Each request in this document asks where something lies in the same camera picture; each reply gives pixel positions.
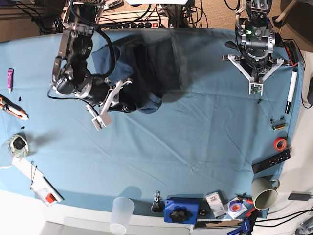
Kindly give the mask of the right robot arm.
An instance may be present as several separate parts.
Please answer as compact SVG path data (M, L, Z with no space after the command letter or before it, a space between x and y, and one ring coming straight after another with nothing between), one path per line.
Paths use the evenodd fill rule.
M132 85L133 79L122 79L121 88L109 79L115 68L116 57L114 44L98 23L104 6L103 0L69 1L68 28L62 34L50 88L59 94L59 100L84 102L93 115L99 114L95 107L103 108L109 95L117 91L109 102L109 111L134 112L144 106L144 97L138 87ZM93 48L95 32L106 40L109 49L109 69L104 74L92 74L88 69L87 59Z

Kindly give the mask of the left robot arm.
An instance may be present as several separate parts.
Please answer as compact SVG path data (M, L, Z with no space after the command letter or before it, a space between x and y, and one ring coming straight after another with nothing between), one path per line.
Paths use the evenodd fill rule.
M235 42L225 43L239 55L224 55L222 59L232 62L252 83L263 83L284 63L272 58L276 33L268 18L271 7L271 0L242 1L236 11Z

